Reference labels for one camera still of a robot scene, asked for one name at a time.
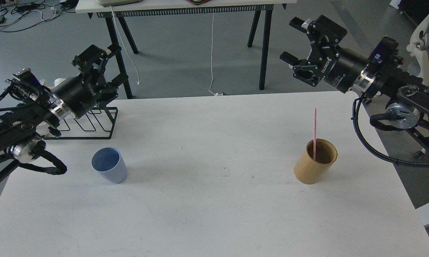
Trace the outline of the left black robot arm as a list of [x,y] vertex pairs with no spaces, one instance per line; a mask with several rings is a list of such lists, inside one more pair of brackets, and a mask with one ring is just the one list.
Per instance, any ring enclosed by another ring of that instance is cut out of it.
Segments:
[[120,54],[117,44],[105,49],[89,46],[72,61],[79,74],[53,89],[43,86],[30,69],[7,80],[9,86],[0,95],[0,183],[18,167],[50,175],[66,173],[66,165],[45,149],[37,127],[46,124],[59,138],[58,127],[66,116],[80,119],[92,109],[108,112],[107,104],[118,97],[119,86],[128,80],[126,73],[110,82],[104,77],[108,60]]

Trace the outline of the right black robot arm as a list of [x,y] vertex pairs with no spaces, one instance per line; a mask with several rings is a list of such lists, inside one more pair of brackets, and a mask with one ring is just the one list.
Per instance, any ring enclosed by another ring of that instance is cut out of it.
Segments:
[[[347,30],[326,16],[316,20],[294,17],[289,25],[306,34],[311,51],[307,59],[298,59],[284,51],[280,59],[293,70],[294,78],[317,86],[324,81],[342,93],[358,90],[362,95],[353,101],[353,127],[364,147],[379,159],[396,165],[429,167],[429,86],[422,78],[402,70],[398,43],[384,36],[369,57],[339,46]],[[381,131],[406,131],[421,147],[415,153],[419,162],[386,156],[373,148],[361,133],[361,103],[376,94],[389,97],[385,112],[370,116],[370,125]]]

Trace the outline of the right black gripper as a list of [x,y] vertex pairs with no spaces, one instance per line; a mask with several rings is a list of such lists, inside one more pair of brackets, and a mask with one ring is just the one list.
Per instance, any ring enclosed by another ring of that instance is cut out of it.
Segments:
[[298,59],[284,51],[280,60],[293,67],[294,77],[310,86],[325,83],[346,93],[367,64],[365,57],[338,43],[347,35],[347,30],[324,15],[306,21],[294,17],[289,25],[306,33],[311,51],[307,59]]

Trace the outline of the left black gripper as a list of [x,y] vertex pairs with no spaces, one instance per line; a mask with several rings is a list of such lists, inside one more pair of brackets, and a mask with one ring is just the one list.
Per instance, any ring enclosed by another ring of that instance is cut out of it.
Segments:
[[76,55],[71,64],[79,70],[69,77],[63,90],[52,90],[53,96],[68,107],[71,115],[78,119],[93,107],[104,107],[118,97],[118,88],[128,81],[128,75],[119,73],[111,81],[105,79],[108,59],[121,52],[121,47],[112,44],[105,49],[90,45]]

